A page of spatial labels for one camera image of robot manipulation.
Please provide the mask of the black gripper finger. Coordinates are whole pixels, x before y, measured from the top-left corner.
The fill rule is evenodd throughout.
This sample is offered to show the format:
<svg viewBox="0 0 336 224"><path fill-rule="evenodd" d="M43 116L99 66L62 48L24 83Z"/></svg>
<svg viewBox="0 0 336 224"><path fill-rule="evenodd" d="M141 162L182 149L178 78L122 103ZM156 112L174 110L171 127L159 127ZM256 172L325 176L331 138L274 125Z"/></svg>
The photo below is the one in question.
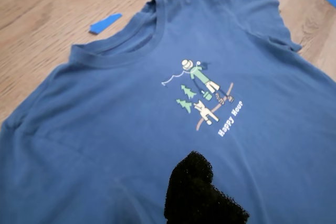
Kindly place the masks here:
<svg viewBox="0 0 336 224"><path fill-rule="evenodd" d="M190 152L173 169L167 187L167 223L246 223L249 213L213 184L210 162Z"/></svg>

